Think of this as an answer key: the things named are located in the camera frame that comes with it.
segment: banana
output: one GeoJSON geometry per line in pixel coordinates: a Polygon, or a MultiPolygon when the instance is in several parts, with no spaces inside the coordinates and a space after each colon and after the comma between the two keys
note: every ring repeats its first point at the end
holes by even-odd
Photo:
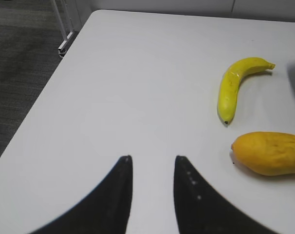
{"type": "Polygon", "coordinates": [[[218,114],[225,124],[229,124],[234,117],[241,80],[247,75],[272,70],[274,67],[275,64],[262,58],[244,58],[227,69],[221,81],[218,98],[218,114]]]}

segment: yellow mango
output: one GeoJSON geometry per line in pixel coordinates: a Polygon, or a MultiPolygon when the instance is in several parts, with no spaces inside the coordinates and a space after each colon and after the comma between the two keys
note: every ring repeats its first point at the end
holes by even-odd
{"type": "Polygon", "coordinates": [[[254,132],[238,137],[231,146],[235,158],[265,176],[295,173],[295,135],[254,132]]]}

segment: gray carpet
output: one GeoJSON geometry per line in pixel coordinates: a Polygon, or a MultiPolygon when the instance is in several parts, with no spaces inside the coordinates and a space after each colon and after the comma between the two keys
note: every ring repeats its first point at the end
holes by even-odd
{"type": "Polygon", "coordinates": [[[0,156],[60,58],[48,0],[0,0],[0,156]]]}

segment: table surface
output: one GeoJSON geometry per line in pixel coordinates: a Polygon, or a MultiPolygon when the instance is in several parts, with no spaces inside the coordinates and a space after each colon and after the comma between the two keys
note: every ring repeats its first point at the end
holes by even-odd
{"type": "Polygon", "coordinates": [[[177,234],[176,155],[267,227],[295,234],[295,175],[233,165],[253,131],[295,134],[295,23],[94,12],[0,158],[0,234],[24,234],[88,194],[132,155],[128,234],[177,234]],[[226,69],[245,57],[276,64],[247,79],[227,128],[217,116],[226,69]]]}

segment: banana tip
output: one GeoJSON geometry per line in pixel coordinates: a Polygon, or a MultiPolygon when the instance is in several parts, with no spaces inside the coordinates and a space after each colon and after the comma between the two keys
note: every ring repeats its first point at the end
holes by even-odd
{"type": "Polygon", "coordinates": [[[274,68],[275,68],[275,64],[274,63],[271,63],[270,64],[270,69],[273,70],[274,68]]]}

